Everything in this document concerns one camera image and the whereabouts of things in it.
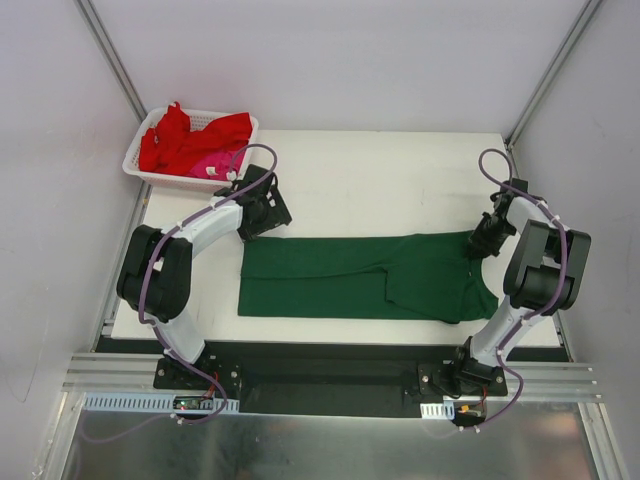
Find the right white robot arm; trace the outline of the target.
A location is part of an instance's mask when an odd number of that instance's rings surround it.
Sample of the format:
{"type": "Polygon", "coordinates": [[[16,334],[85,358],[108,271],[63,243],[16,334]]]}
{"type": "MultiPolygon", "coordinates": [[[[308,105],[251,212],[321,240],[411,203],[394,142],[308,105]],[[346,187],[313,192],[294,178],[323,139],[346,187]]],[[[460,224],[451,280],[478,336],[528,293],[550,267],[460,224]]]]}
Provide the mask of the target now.
{"type": "Polygon", "coordinates": [[[492,195],[471,234],[467,256],[496,256],[506,239],[519,240],[503,279],[504,299],[488,323],[456,350],[447,369],[456,397],[481,395],[504,377],[504,361],[543,318],[570,308],[581,286],[591,237],[554,216],[524,180],[508,180],[492,195]]]}

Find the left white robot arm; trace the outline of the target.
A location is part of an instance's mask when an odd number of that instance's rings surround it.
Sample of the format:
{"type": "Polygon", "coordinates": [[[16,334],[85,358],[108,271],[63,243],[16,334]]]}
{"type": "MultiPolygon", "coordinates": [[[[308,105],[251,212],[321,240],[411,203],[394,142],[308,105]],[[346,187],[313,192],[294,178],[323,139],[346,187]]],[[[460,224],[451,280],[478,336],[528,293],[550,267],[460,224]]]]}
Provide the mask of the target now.
{"type": "Polygon", "coordinates": [[[165,353],[180,361],[176,374],[187,387],[205,386],[212,374],[209,361],[201,358],[205,340],[187,307],[194,259],[228,234],[253,241],[291,221],[275,172],[251,165],[187,218],[165,228],[142,224],[133,231],[117,296],[154,331],[165,353]]]}

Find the green t shirt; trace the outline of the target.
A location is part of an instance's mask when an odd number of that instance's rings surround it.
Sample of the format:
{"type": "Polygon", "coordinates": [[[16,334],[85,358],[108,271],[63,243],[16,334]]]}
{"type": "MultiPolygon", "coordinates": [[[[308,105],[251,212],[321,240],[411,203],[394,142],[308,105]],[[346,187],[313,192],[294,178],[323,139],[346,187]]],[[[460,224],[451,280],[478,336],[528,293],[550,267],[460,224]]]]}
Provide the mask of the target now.
{"type": "Polygon", "coordinates": [[[238,313],[248,317],[490,318],[499,300],[467,232],[397,237],[261,238],[244,247],[238,313]]]}

